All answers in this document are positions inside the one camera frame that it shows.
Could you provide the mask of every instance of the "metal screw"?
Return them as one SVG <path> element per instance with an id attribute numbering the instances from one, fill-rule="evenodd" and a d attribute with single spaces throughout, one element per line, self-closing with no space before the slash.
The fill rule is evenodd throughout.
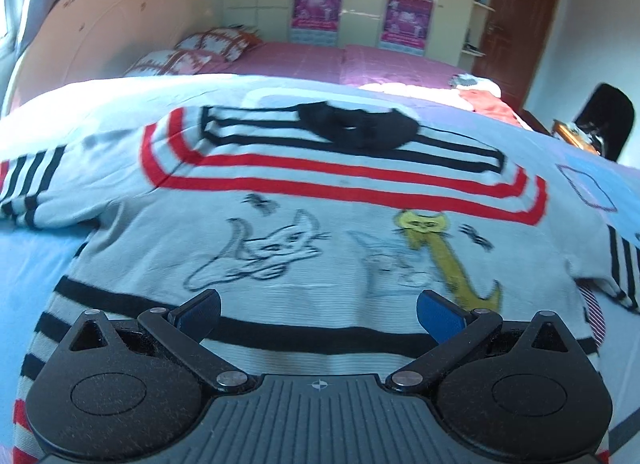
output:
<path id="1" fill-rule="evenodd" d="M 222 386 L 242 386 L 249 380 L 249 377 L 244 372 L 238 372 L 237 370 L 230 370 L 229 372 L 222 372 L 216 377 L 218 384 Z"/>
<path id="2" fill-rule="evenodd" d="M 402 372 L 393 374 L 391 380 L 398 386 L 415 386 L 422 382 L 422 376 L 418 372 L 403 370 Z"/>

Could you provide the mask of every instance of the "blue tab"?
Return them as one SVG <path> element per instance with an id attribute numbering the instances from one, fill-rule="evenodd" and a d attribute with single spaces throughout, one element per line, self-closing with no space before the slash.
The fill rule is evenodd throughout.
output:
<path id="1" fill-rule="evenodd" d="M 170 312 L 169 321 L 180 332 L 200 343 L 217 326 L 221 312 L 220 295 L 207 289 Z"/>
<path id="2" fill-rule="evenodd" d="M 466 327 L 465 319 L 444 303 L 447 301 L 437 294 L 422 291 L 415 306 L 418 322 L 438 343 L 444 343 Z"/>

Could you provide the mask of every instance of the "compass symbol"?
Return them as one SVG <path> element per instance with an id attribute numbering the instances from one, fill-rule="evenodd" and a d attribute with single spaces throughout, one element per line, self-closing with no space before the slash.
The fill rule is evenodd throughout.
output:
<path id="1" fill-rule="evenodd" d="M 318 379 L 317 381 L 314 381 L 313 383 L 311 383 L 311 386 L 313 386 L 316 390 L 318 390 L 318 392 L 321 392 L 327 386 L 329 386 L 329 383 L 327 383 L 326 381 L 323 381 L 322 379 Z"/>

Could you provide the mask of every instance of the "patterned pillow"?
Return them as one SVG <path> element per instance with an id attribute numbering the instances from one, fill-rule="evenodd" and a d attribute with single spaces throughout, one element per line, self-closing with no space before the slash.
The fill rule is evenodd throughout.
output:
<path id="1" fill-rule="evenodd" d="M 176 50 L 206 50 L 222 56 L 225 60 L 236 61 L 243 52 L 262 44 L 253 33 L 239 29 L 219 28 L 198 32 L 183 39 Z"/>
<path id="2" fill-rule="evenodd" d="M 207 72 L 223 72 L 228 63 L 211 52 L 203 50 L 158 50 L 151 52 L 125 72 L 124 77 L 192 76 L 203 66 Z"/>

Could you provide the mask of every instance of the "ribbed grip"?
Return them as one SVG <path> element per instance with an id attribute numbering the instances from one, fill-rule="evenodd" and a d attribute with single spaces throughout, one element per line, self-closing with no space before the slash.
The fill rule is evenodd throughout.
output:
<path id="1" fill-rule="evenodd" d="M 46 464 L 62 464 L 46 458 Z M 266 376 L 216 399 L 201 423 L 140 464 L 490 464 L 451 439 L 426 403 L 375 376 Z M 591 458 L 575 464 L 594 463 Z"/>

